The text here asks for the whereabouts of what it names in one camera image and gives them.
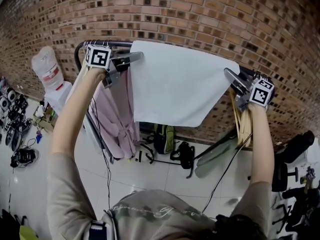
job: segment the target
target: pink robe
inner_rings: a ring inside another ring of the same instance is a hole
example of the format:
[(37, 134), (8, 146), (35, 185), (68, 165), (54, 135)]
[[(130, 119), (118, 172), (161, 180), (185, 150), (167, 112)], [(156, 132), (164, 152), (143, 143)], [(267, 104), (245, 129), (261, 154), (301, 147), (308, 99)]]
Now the pink robe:
[(112, 156), (118, 159), (134, 156), (135, 145), (140, 140), (139, 123), (134, 123), (133, 106), (130, 69), (122, 73), (119, 82), (111, 88), (104, 88), (100, 83), (89, 106), (97, 128), (97, 119), (99, 121), (105, 144)]

